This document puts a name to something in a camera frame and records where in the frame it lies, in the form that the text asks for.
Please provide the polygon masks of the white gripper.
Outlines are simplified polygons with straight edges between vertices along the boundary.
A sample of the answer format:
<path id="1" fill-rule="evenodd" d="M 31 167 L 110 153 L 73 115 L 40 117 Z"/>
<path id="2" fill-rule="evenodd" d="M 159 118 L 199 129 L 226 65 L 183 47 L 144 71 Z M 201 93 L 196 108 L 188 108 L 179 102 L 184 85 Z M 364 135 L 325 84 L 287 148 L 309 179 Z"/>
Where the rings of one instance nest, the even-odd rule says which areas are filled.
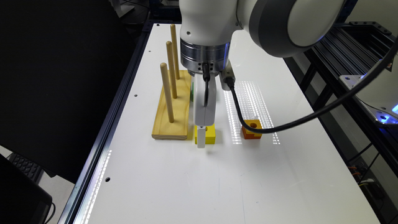
<path id="1" fill-rule="evenodd" d="M 206 126 L 215 122 L 216 112 L 216 82 L 215 76 L 210 75 L 208 82 L 207 106 L 205 106 L 206 82 L 202 73 L 190 72 L 193 77 L 193 122 L 197 125 L 197 148 L 204 148 L 206 141 Z"/>

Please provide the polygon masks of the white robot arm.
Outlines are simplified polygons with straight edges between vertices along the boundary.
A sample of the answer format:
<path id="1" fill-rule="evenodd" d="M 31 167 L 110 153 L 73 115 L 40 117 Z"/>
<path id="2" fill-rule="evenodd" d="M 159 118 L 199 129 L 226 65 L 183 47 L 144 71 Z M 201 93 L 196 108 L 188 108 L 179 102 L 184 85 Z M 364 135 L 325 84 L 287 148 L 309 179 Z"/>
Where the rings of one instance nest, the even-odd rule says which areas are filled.
<path id="1" fill-rule="evenodd" d="M 232 35 L 245 30 L 274 57 L 291 57 L 319 42 L 336 22 L 345 0 L 183 0 L 181 64 L 193 80 L 197 146 L 215 122 L 216 77 L 233 81 L 228 59 Z"/>

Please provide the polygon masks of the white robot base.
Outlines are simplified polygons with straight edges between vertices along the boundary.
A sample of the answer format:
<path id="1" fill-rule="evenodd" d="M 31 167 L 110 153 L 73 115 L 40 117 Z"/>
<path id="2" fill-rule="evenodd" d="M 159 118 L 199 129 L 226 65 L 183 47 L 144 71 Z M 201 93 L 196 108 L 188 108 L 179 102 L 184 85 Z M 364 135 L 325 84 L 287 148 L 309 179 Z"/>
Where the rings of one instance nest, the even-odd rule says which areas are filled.
<path id="1" fill-rule="evenodd" d="M 397 66 L 390 63 L 355 98 L 376 125 L 397 128 Z"/>

